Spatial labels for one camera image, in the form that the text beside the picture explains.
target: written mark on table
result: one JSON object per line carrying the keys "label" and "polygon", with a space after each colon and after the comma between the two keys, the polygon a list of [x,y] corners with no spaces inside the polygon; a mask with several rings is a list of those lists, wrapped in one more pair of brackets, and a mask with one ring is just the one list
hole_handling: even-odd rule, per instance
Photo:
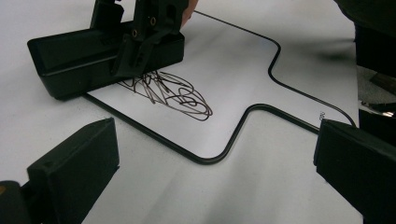
{"label": "written mark on table", "polygon": [[150,99],[153,104],[166,105],[200,121],[213,115],[201,93],[187,80],[172,74],[154,71],[119,84]]}

